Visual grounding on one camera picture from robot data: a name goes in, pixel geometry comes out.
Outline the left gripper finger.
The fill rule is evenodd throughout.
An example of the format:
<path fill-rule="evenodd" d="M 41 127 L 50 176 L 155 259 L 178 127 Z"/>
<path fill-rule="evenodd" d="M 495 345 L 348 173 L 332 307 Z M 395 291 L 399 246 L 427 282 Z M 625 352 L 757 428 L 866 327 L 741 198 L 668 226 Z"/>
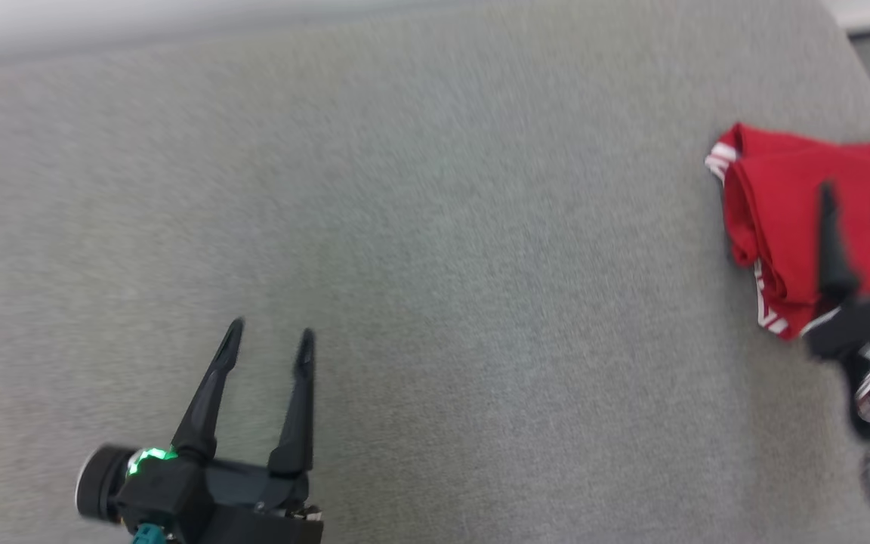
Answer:
<path fill-rule="evenodd" d="M 312 468 L 315 397 L 314 331 L 305 329 L 293 365 L 294 385 L 268 471 L 277 478 L 297 478 Z"/>
<path fill-rule="evenodd" d="M 171 441 L 173 451 L 179 456 L 197 462 L 213 460 L 217 448 L 215 426 L 220 414 L 222 393 L 227 376 L 237 362 L 244 326 L 244 318 L 232 320 L 208 365 Z"/>

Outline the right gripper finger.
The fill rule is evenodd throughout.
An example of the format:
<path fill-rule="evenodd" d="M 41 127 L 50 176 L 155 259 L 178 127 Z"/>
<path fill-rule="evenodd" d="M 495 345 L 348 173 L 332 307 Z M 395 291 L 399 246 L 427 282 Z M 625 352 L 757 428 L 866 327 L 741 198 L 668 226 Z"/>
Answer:
<path fill-rule="evenodd" d="M 847 300 L 859 290 L 840 230 L 840 213 L 832 182 L 819 186 L 818 285 L 826 300 Z"/>

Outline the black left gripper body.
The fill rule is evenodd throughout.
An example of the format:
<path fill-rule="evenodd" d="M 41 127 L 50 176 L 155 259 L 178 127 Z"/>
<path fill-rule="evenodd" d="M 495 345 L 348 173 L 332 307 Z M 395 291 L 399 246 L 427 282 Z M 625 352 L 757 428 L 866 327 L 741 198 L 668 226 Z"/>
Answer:
<path fill-rule="evenodd" d="M 171 449 L 136 449 L 104 444 L 84 462 L 76 482 L 76 509 L 94 522 L 118 524 L 130 530 L 116 505 L 125 480 L 139 472 L 142 461 L 171 460 Z M 208 491 L 215 503 L 207 533 L 196 544 L 321 544 L 322 511 L 307 504 L 308 482 L 271 478 L 258 465 L 214 460 L 205 468 Z M 166 533 L 168 544 L 183 544 Z"/>

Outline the red basketball jersey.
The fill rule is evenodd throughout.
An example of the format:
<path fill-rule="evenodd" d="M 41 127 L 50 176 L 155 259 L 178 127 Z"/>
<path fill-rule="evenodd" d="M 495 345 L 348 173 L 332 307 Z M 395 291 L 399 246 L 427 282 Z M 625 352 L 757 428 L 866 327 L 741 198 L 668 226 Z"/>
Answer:
<path fill-rule="evenodd" d="M 736 264 L 751 268 L 758 324 L 791 340 L 819 314 L 819 186 L 832 182 L 850 265 L 870 294 L 870 142 L 833 144 L 743 123 L 705 165 L 723 185 Z"/>

